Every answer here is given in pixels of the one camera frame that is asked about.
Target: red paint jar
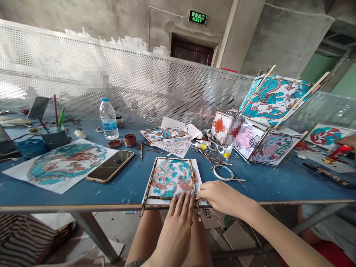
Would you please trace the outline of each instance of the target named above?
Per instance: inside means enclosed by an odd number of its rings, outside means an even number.
[[[136,146],[136,136],[133,134],[125,135],[123,138],[125,147],[135,147]]]

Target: concrete column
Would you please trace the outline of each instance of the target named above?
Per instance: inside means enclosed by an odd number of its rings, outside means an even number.
[[[276,64],[275,74],[297,78],[335,20],[325,14],[326,2],[267,0],[241,73]]]
[[[332,76],[331,79],[327,82],[327,84],[323,88],[323,91],[330,93],[334,89],[334,87],[339,83],[339,81],[344,77],[344,75],[349,71],[349,69],[352,67],[354,63],[355,63],[354,61],[350,59],[346,59],[335,71],[335,75]]]
[[[216,67],[240,71],[265,1],[233,1]]]

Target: brown door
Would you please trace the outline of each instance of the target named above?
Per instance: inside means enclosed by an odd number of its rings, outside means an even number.
[[[214,49],[172,39],[171,57],[211,65]]]

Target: perforated metal panel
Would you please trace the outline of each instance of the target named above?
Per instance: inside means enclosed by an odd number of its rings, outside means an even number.
[[[82,86],[88,67],[111,70],[112,86]],[[216,109],[238,108],[253,77],[98,40],[0,20],[0,108],[30,108],[36,96],[57,95],[66,115],[99,118],[109,97],[126,122],[160,124],[163,116],[211,125]],[[310,130],[315,123],[356,129],[354,100],[318,92],[287,124]],[[54,114],[53,102],[47,113]]]

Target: green exit sign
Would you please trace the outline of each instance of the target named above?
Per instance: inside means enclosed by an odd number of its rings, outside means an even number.
[[[196,12],[191,10],[189,13],[189,21],[190,22],[194,22],[194,23],[198,23],[200,25],[205,26],[205,23],[207,22],[207,15]]]

